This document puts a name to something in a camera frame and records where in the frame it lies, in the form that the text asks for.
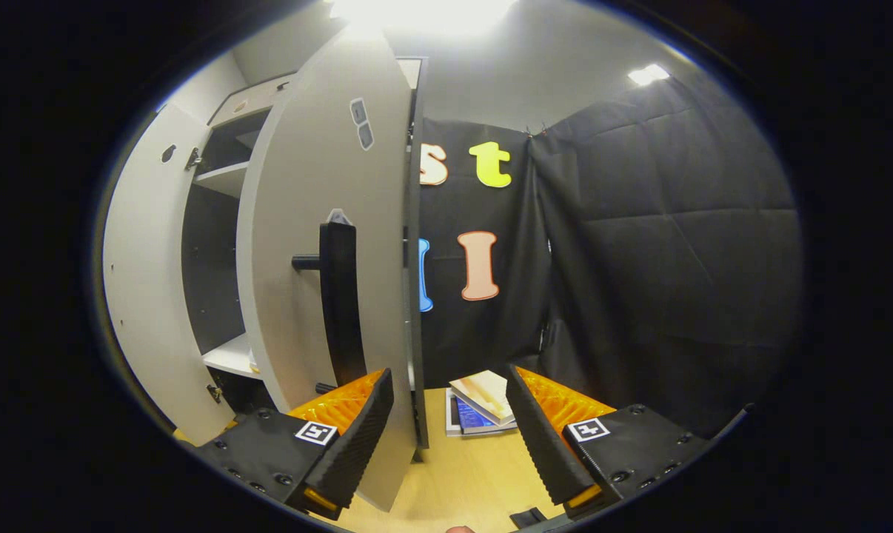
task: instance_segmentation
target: open cabinet door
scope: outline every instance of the open cabinet door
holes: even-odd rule
[[[131,151],[104,223],[104,294],[118,344],[145,392],[199,446],[233,420],[200,357],[183,296],[183,213],[193,181],[187,159],[210,128],[173,104]]]
[[[404,220],[410,88],[380,31],[348,27],[295,75],[272,108],[244,179],[236,271],[250,345],[282,412],[335,384],[317,270],[319,225],[342,209],[356,228],[367,371],[389,367],[395,405],[358,493],[389,510],[416,450],[408,381]],[[361,101],[363,106],[352,105]],[[358,125],[369,124],[362,142]]]

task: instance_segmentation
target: wooden floor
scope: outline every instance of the wooden floor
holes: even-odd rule
[[[515,530],[510,514],[531,507],[546,518],[564,512],[562,506],[552,505],[518,429],[505,435],[448,438],[444,389],[425,392],[430,447],[421,452],[423,463],[410,465],[393,509],[380,512],[355,496],[336,526],[358,532],[430,533],[468,526],[476,533],[507,533]]]

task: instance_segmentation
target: white cabinet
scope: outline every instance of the white cabinet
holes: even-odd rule
[[[404,263],[404,230],[417,220],[409,131],[419,72],[379,31],[348,28],[297,74],[227,97],[209,126],[168,104],[119,176],[102,254],[128,364],[199,446],[235,415],[226,390],[207,391],[210,368],[257,379],[281,412],[314,398],[316,383],[335,384],[318,273],[290,264],[318,253],[319,225],[344,210],[358,232],[366,367],[390,368],[395,389],[358,490],[380,509],[393,504],[418,444],[416,280],[406,281],[416,273]],[[195,148],[202,161],[187,169]]]

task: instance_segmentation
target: black fabric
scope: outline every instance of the black fabric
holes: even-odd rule
[[[710,80],[655,82],[529,144],[552,246],[549,377],[710,438],[796,324],[799,222],[751,118]]]
[[[427,388],[481,370],[505,373],[505,363],[538,353],[548,307],[550,259],[534,179],[526,169],[527,135],[459,121],[424,119],[424,142],[446,152],[445,182],[422,186],[420,237],[427,296],[433,308],[421,314],[424,379]],[[469,149],[494,141],[510,154],[501,172],[512,176],[504,188],[483,185]],[[493,281],[489,300],[467,301],[466,254],[457,242],[465,232],[491,232]]]

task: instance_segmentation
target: black door handle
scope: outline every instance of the black door handle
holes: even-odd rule
[[[321,314],[338,387],[368,374],[358,313],[358,262],[354,226],[329,222],[318,233],[318,254],[292,256],[295,270],[321,273]]]

